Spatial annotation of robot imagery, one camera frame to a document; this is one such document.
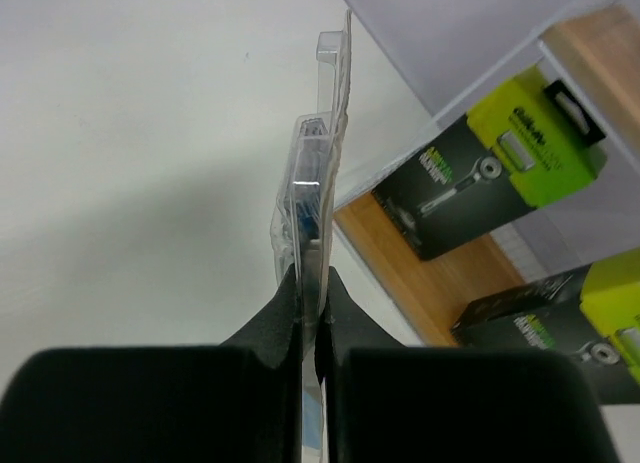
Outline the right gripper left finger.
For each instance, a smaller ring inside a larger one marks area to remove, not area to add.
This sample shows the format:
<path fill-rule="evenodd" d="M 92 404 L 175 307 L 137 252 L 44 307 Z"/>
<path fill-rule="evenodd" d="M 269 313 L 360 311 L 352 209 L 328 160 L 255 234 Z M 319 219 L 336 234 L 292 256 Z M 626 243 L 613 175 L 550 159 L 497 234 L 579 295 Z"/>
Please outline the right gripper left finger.
<path fill-rule="evenodd" d="M 297 462 L 295 274 L 218 345 L 53 348 L 1 400 L 5 462 Z"/>

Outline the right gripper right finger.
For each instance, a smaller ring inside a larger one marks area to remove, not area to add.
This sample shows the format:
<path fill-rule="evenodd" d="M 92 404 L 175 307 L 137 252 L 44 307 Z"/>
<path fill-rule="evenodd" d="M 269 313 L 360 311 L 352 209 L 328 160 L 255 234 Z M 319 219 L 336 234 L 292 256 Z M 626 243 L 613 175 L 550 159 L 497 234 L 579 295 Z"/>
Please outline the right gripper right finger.
<path fill-rule="evenodd" d="M 577 366 L 540 350 L 401 344 L 328 277 L 316 367 L 332 462 L 615 462 Z"/>

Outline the white blister razor pack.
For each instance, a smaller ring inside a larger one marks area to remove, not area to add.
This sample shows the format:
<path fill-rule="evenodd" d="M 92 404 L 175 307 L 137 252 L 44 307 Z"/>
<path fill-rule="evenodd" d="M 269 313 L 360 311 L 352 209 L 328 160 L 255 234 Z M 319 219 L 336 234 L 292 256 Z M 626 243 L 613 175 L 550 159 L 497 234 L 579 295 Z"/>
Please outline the white blister razor pack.
<path fill-rule="evenodd" d="M 324 452 L 324 396 L 315 375 L 314 350 L 327 300 L 336 177 L 348 125 L 352 13 L 338 31 L 320 33 L 317 110 L 294 125 L 276 198 L 270 237 L 276 279 L 294 269 L 302 322 L 302 459 Z"/>

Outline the black green razor box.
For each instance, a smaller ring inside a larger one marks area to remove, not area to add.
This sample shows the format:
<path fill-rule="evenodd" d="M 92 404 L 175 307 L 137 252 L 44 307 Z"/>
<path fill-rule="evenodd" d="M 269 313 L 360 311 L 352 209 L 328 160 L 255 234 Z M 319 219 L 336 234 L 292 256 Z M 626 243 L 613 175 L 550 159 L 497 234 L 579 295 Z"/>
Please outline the black green razor box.
<path fill-rule="evenodd" d="M 462 346 L 562 353 L 581 367 L 602 404 L 636 404 L 639 252 L 476 299 L 451 333 Z"/>
<path fill-rule="evenodd" d="M 532 66 L 501 83 L 373 189 L 419 259 L 437 258 L 593 183 L 605 137 Z"/>

